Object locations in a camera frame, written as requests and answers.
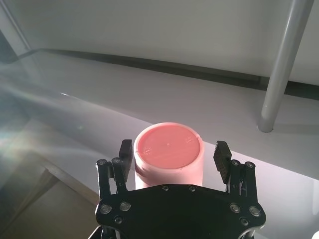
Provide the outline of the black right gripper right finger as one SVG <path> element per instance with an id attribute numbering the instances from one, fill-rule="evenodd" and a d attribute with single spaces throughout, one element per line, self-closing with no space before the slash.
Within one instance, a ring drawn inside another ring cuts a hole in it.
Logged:
<path id="1" fill-rule="evenodd" d="M 227 142 L 217 141 L 213 159 L 220 173 L 226 192 L 242 197 L 257 197 L 257 185 L 253 162 L 239 162 L 232 159 Z"/>

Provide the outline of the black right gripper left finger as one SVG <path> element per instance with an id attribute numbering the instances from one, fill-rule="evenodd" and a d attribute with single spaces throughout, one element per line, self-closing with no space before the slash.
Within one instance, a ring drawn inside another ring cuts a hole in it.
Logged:
<path id="1" fill-rule="evenodd" d="M 107 199 L 111 195 L 109 180 L 112 178 L 116 183 L 118 194 L 126 193 L 126 183 L 133 160 L 133 144 L 131 139 L 122 141 L 119 156 L 111 161 L 99 159 L 96 163 L 98 171 L 99 199 Z"/>

